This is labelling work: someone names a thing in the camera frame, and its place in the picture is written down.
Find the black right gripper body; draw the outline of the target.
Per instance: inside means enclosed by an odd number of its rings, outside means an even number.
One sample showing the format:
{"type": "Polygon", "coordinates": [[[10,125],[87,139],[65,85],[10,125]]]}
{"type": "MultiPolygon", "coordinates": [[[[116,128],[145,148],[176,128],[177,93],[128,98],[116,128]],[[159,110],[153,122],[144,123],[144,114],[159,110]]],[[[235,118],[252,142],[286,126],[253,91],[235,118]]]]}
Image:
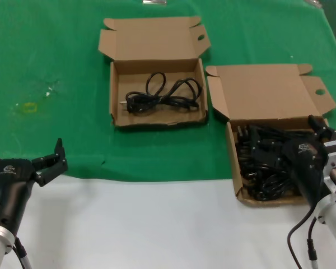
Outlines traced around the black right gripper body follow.
{"type": "Polygon", "coordinates": [[[328,195],[323,182],[323,165],[326,161],[323,144],[315,140],[289,140],[282,146],[282,155],[290,178],[310,207],[315,207],[328,195]]]}

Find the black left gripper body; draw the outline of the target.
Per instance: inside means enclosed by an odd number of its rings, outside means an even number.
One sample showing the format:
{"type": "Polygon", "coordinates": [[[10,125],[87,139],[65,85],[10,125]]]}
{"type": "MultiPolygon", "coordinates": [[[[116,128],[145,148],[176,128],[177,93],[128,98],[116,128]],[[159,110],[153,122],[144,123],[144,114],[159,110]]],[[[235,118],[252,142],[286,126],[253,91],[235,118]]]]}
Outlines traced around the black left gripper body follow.
{"type": "Polygon", "coordinates": [[[17,235],[35,183],[30,160],[0,159],[0,226],[17,235]]]}

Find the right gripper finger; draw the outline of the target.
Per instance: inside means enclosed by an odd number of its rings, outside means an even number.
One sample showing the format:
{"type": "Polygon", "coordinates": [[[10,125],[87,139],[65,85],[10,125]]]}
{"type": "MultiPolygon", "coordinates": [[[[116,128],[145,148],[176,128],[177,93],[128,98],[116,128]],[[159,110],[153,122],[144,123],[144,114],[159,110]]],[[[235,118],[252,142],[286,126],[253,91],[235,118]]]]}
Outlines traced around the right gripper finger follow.
{"type": "Polygon", "coordinates": [[[282,129],[251,125],[251,157],[258,165],[268,169],[283,170],[282,146],[288,140],[288,134],[282,129]]]}
{"type": "Polygon", "coordinates": [[[325,120],[309,115],[308,124],[314,131],[315,138],[321,143],[336,140],[336,129],[328,126],[325,120]]]}

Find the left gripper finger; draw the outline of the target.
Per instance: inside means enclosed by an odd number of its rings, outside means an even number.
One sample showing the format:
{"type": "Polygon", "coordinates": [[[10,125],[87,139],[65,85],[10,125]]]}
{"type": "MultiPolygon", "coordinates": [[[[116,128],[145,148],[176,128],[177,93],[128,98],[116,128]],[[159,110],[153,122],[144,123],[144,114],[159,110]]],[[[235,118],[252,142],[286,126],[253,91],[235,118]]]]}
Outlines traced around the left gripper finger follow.
{"type": "Polygon", "coordinates": [[[36,172],[35,181],[41,187],[68,170],[66,153],[61,138],[57,139],[54,153],[31,160],[36,172]]]}

